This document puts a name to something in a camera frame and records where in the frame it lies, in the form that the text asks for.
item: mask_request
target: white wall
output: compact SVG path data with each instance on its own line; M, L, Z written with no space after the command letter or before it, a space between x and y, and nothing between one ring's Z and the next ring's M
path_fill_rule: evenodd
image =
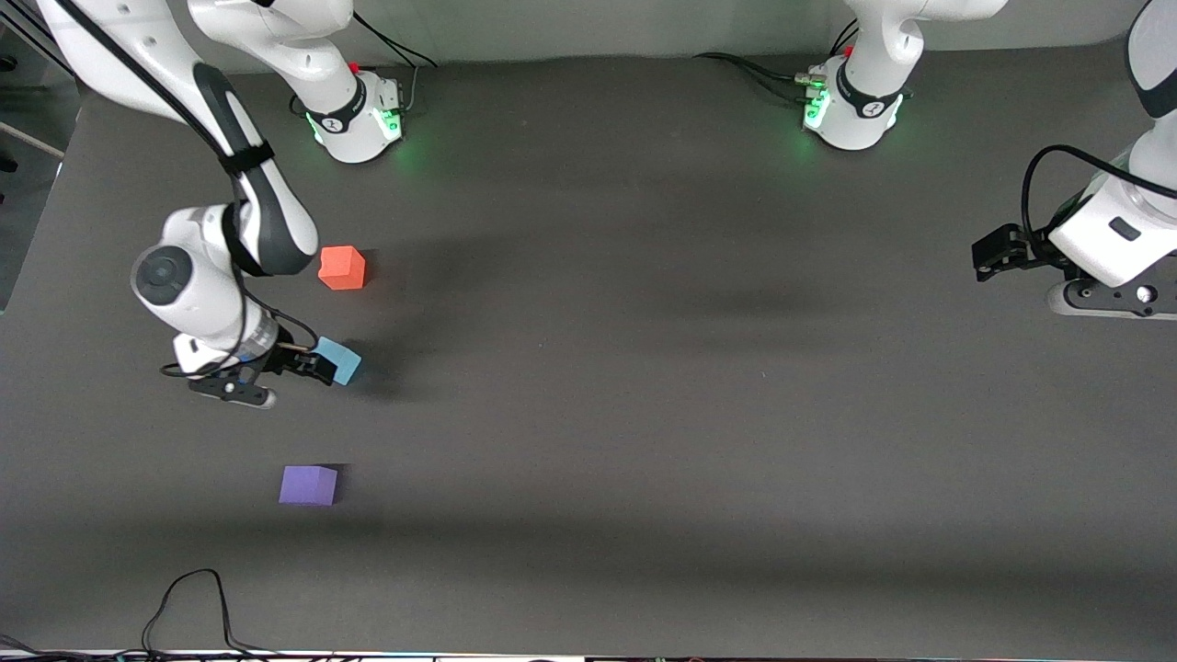
M197 49L226 71L261 71L199 34L185 0L169 0ZM1144 0L1010 0L997 16L925 24L930 48L1023 48L1093 44L1121 34ZM851 16L838 0L355 0L398 41L439 61L543 60L583 55L683 57L816 53ZM359 25L337 34L350 60L394 55Z

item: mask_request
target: purple cube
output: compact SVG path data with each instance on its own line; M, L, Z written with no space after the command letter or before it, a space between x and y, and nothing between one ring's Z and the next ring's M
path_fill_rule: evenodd
M287 466L278 503L331 505L335 501L335 470L326 466Z

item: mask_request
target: gray table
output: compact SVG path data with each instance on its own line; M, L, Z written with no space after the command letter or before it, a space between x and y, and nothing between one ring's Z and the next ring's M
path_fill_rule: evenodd
M228 191L89 99L0 325L0 629L129 646L212 565L284 648L1172 660L1177 326L969 256L1038 147L1149 126L1118 48L931 54L857 154L722 62L611 59L425 71L407 140L343 166L241 78L374 270L257 283L367 362L270 412L155 372L131 264ZM1086 177L1049 163L1038 218ZM275 504L304 463L350 464L341 503ZM215 646L207 585L174 609L160 646Z

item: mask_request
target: light blue block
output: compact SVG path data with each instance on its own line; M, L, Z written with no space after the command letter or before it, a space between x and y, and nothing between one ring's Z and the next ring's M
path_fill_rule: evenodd
M324 336L319 337L319 344L312 351L335 364L335 383L344 386L352 380L360 365L360 355Z

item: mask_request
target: orange cube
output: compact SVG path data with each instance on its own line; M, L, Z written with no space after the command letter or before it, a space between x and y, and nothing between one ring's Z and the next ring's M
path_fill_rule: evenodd
M332 290L359 290L364 286L364 256L355 246L324 246L319 254L319 280Z

